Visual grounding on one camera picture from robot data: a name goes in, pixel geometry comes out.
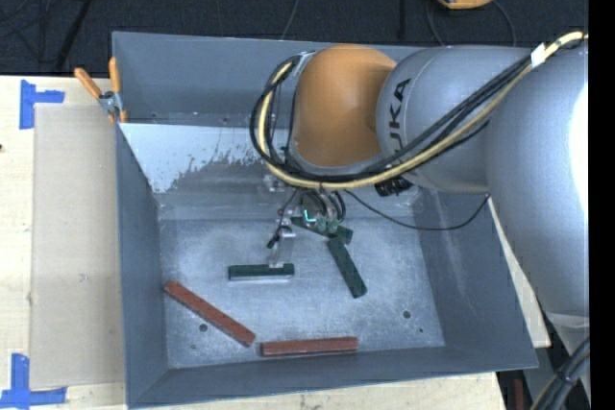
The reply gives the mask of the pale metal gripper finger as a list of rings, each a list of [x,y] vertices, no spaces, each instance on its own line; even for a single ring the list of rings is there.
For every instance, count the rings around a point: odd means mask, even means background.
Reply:
[[[283,228],[291,228],[290,222],[285,218],[279,220],[272,237],[267,243],[267,249],[269,250],[267,261],[270,266],[281,266],[279,264],[279,233]]]
[[[279,233],[279,264],[283,266],[292,262],[292,252],[296,237],[292,228],[283,228]]]

